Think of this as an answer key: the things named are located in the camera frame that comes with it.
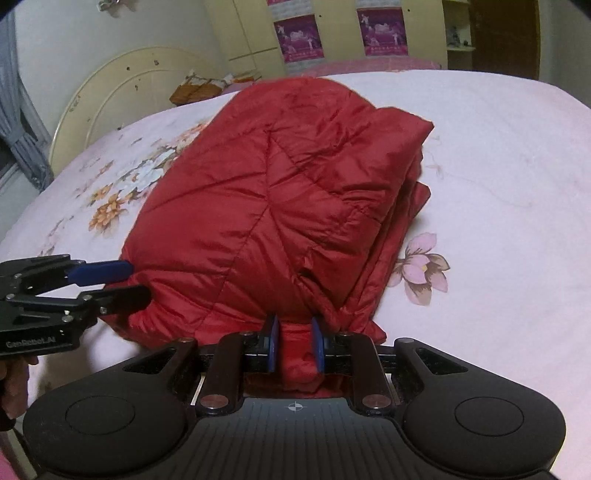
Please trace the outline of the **person's left hand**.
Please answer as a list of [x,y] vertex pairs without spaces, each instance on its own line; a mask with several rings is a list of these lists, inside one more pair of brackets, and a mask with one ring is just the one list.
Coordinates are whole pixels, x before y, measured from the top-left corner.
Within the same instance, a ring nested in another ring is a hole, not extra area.
[[38,363],[37,356],[1,361],[1,409],[10,421],[26,411],[29,367]]

